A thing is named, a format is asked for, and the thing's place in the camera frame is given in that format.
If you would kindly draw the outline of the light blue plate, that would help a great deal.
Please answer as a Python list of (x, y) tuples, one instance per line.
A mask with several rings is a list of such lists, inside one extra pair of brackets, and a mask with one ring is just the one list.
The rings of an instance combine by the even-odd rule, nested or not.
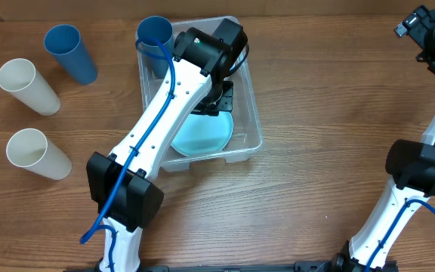
[(225, 148), (232, 134), (231, 113), (220, 112), (217, 116), (190, 114), (171, 146), (184, 156), (215, 153)]

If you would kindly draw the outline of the dark blue cup front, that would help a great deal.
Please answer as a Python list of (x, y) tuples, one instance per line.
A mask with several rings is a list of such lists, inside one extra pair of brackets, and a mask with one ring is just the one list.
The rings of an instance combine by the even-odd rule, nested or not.
[(140, 40), (138, 50), (147, 66), (158, 79), (163, 79), (168, 71), (168, 61), (159, 44), (166, 48), (169, 54), (174, 49), (173, 27), (164, 17), (151, 16), (140, 22), (136, 37)]

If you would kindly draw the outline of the dark blue cup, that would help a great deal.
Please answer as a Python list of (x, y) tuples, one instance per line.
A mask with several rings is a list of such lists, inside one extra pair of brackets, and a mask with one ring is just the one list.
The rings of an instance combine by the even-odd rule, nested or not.
[(89, 85), (97, 79), (97, 68), (82, 35), (73, 25), (52, 27), (44, 37), (45, 49), (78, 83)]
[(140, 22), (136, 37), (140, 40), (138, 50), (147, 66), (158, 79), (163, 79), (168, 71), (168, 61), (159, 44), (166, 48), (169, 54), (174, 49), (173, 27), (164, 17), (151, 16)]

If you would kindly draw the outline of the cream cup front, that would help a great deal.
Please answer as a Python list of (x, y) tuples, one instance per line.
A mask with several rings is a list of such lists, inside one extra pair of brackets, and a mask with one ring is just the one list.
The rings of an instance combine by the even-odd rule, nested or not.
[(73, 167), (69, 157), (36, 128), (16, 132), (7, 143), (6, 156), (16, 167), (53, 180), (64, 179)]

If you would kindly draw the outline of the cream cup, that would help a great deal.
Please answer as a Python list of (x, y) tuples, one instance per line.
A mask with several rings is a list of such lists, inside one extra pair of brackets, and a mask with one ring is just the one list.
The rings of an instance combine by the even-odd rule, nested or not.
[(0, 88), (42, 116), (60, 109), (60, 98), (30, 60), (16, 58), (2, 65)]
[(73, 167), (69, 157), (36, 128), (16, 132), (7, 143), (6, 156), (16, 167), (53, 180), (64, 179)]

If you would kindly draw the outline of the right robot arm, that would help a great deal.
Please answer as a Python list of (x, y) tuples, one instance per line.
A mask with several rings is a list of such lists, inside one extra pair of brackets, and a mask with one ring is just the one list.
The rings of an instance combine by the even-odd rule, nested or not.
[[(420, 48), (416, 56), (435, 75), (435, 10), (421, 5), (396, 26)], [(360, 231), (320, 271), (396, 271), (386, 260), (411, 217), (435, 195), (435, 115), (420, 141), (397, 140), (385, 165), (389, 179)]]

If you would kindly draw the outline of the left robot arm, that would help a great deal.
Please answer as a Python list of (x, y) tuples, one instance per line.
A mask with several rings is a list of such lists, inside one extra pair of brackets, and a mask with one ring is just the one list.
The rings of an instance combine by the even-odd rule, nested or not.
[[(158, 53), (141, 49), (156, 46)], [(128, 135), (109, 155), (91, 155), (86, 165), (91, 198), (98, 216), (79, 242), (105, 233), (97, 271), (137, 271), (143, 229), (156, 216), (164, 193), (153, 184), (165, 152), (190, 114), (215, 116), (229, 111), (229, 82), (246, 57), (248, 38), (243, 27), (224, 18), (212, 34), (195, 27), (175, 35), (152, 27), (137, 31), (142, 54), (167, 63), (156, 95)]]

